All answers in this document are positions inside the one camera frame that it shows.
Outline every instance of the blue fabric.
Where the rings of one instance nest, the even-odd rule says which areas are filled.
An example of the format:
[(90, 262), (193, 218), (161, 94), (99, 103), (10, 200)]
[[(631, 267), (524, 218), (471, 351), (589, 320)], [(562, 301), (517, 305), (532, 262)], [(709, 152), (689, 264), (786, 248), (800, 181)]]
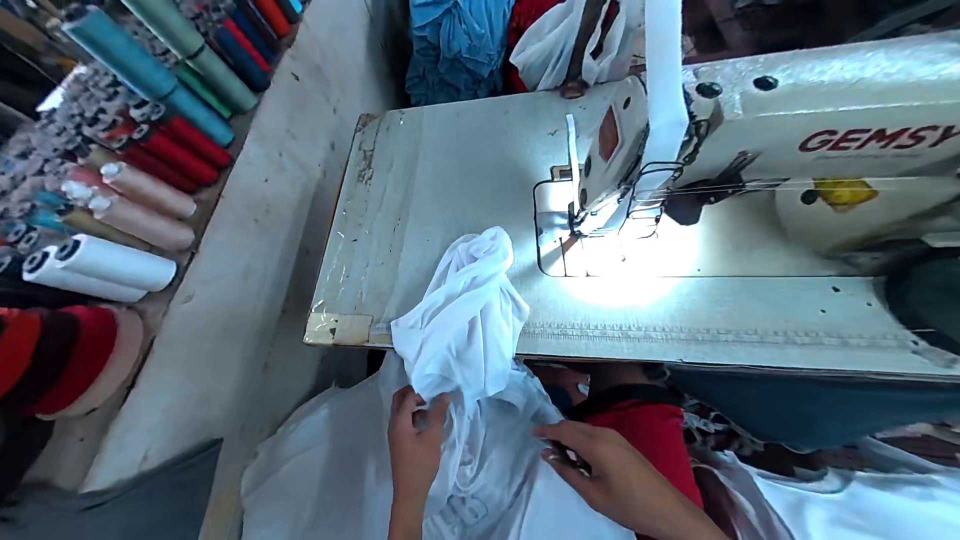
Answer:
[(496, 95), (514, 0), (410, 0), (414, 105)]

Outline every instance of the screw hole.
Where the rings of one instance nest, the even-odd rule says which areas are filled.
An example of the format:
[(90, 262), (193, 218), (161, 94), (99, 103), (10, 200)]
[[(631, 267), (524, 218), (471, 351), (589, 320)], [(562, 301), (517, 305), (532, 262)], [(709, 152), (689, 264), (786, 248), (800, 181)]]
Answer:
[(717, 83), (700, 83), (696, 85), (693, 89), (697, 91), (698, 94), (707, 98), (715, 99), (723, 93), (723, 87)]
[(757, 90), (764, 92), (769, 92), (770, 90), (776, 88), (780, 85), (780, 81), (774, 79), (769, 75), (764, 75), (763, 77), (757, 77), (754, 79), (754, 86)]

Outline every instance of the industrial sewing machine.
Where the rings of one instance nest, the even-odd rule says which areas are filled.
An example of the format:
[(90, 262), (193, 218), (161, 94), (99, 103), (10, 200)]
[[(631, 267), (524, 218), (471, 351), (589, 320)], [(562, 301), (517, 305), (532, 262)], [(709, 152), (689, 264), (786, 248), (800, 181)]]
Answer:
[[(891, 238), (958, 245), (958, 44), (960, 33), (948, 32), (710, 62), (682, 81), (650, 73), (618, 83), (598, 127), (568, 118), (570, 164), (535, 189), (541, 270), (607, 275), (612, 260), (626, 261), (665, 226), (703, 227), (705, 208), (751, 193), (791, 241), (822, 255)], [(681, 110), (664, 104), (664, 85), (682, 85)], [(648, 99), (657, 91), (659, 100)], [(664, 112), (671, 105), (673, 117)], [(576, 136), (585, 130), (592, 142), (579, 162)], [(665, 158), (664, 135), (654, 137), (671, 130), (666, 146), (680, 151)], [(876, 270), (857, 262), (860, 272)]]

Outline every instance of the person's right hand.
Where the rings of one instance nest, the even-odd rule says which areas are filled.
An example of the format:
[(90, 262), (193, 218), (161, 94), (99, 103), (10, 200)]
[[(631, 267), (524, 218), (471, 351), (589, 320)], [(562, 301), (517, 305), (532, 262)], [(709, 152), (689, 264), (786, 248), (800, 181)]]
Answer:
[(726, 539), (703, 510), (675, 488), (614, 430), (564, 420), (534, 435), (564, 443), (589, 463), (590, 476), (543, 457), (594, 510), (638, 534), (659, 540)]

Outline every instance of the pile of white fabric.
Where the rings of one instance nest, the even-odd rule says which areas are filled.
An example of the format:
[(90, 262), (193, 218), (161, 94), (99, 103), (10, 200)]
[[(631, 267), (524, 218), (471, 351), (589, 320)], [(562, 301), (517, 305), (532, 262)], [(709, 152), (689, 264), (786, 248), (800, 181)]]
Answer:
[(396, 354), (380, 371), (325, 391), (260, 445), (243, 477), (245, 539), (386, 538), (390, 404), (408, 383), (428, 403), (454, 393), (424, 538), (634, 538), (540, 458), (530, 428), (562, 416), (514, 360), (529, 307), (512, 262), (498, 227), (447, 249), (423, 301), (392, 324)]

